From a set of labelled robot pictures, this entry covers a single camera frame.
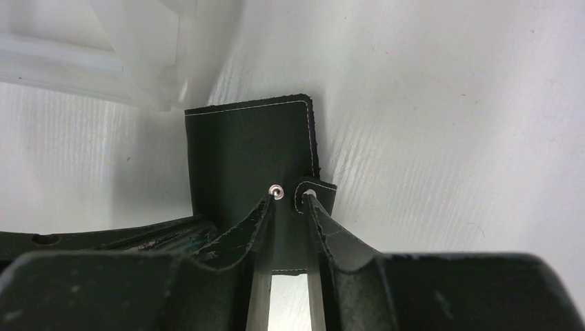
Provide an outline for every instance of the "white wall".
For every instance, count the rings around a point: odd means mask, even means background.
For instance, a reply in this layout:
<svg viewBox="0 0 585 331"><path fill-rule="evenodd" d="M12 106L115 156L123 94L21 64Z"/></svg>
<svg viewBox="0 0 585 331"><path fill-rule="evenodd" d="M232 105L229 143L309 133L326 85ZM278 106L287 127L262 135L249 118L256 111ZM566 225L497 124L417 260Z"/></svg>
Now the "white wall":
<svg viewBox="0 0 585 331"><path fill-rule="evenodd" d="M199 104L312 95L342 225L388 252L538 254L583 312L583 2L316 2L249 1ZM0 95L3 230L190 214L180 112ZM271 327L309 325L302 278L275 286Z"/></svg>

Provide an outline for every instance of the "rivet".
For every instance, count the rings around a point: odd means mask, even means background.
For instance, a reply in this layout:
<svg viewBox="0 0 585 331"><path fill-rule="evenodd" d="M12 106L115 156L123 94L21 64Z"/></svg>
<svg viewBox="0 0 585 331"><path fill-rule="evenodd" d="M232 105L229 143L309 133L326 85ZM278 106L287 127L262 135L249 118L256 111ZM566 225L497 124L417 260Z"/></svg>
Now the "rivet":
<svg viewBox="0 0 585 331"><path fill-rule="evenodd" d="M269 189L268 189L268 193L272 196L274 196L275 200L280 200L282 198L284 198L284 189L282 188L282 186L280 185L272 185Z"/></svg>

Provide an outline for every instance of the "textured white surface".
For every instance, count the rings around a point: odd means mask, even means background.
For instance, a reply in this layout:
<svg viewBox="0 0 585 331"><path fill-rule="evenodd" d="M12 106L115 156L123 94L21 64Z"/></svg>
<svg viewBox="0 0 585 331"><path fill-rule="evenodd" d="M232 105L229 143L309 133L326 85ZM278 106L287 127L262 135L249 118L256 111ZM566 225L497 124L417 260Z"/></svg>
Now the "textured white surface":
<svg viewBox="0 0 585 331"><path fill-rule="evenodd" d="M582 1L249 1L235 35L199 104L312 95L342 225L387 252L538 254L583 312ZM180 113L0 88L3 230L190 214ZM308 329L303 281L275 277L273 330Z"/></svg>

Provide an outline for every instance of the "seam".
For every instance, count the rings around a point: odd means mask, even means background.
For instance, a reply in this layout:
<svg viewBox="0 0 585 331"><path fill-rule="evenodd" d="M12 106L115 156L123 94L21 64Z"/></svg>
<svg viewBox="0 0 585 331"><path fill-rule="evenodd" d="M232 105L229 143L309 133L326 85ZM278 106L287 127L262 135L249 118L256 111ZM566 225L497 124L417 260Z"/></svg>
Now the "seam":
<svg viewBox="0 0 585 331"><path fill-rule="evenodd" d="M326 188L328 190L337 191L337 189L329 188L327 186L324 186L324 185L321 185L321 184L318 184L318 183L313 183L312 181L302 181L302 182L300 182L299 185L297 185L297 188L295 189L295 195L294 195L294 198L295 198L295 210L298 213L300 213L300 214L303 214L303 212L300 211L299 208L297 207L297 192L299 191L299 188L301 187L301 185L303 185L304 183L309 183L309 184L313 184L315 186L319 186L320 188Z"/></svg>
<svg viewBox="0 0 585 331"><path fill-rule="evenodd" d="M273 271L306 271L306 269L280 269L280 270L273 270Z"/></svg>
<svg viewBox="0 0 585 331"><path fill-rule="evenodd" d="M207 114L215 114L215 113L219 113L219 112L231 112L233 110L243 110L243 109L251 109L251 108L260 108L260 107L266 107L266 106L278 106L278 105L285 105L287 103L295 103L295 102L302 102L305 104L305 107L307 109L307 131L309 132L309 151L311 153L311 172L313 174L313 177L315 176L315 161L314 161L314 156L313 156L313 138L311 137L311 133L310 133L310 117L309 117L309 105L306 101L303 100L295 100L295 101L286 101L286 102L278 102L278 103L267 103L266 105L258 105L258 106L250 106L250 107L241 107L241 108L233 108L233 109L224 109L224 110L218 110L215 112L202 112L199 114L189 114L189 115L185 115L185 117L187 116L199 116L199 115L207 115Z"/></svg>

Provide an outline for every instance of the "black plastic part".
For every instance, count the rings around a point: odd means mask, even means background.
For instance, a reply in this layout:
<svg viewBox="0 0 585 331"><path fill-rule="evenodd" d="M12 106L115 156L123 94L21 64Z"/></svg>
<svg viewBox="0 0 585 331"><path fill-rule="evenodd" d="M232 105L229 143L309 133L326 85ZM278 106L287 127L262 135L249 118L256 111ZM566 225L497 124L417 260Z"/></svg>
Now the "black plastic part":
<svg viewBox="0 0 585 331"><path fill-rule="evenodd" d="M266 330L274 201L195 255L31 252L0 277L0 330Z"/></svg>
<svg viewBox="0 0 585 331"><path fill-rule="evenodd" d="M35 250L176 250L194 252L211 241L215 225L197 215L138 228L79 233L0 232L0 259Z"/></svg>
<svg viewBox="0 0 585 331"><path fill-rule="evenodd" d="M585 330L526 254L380 254L304 195L313 330Z"/></svg>

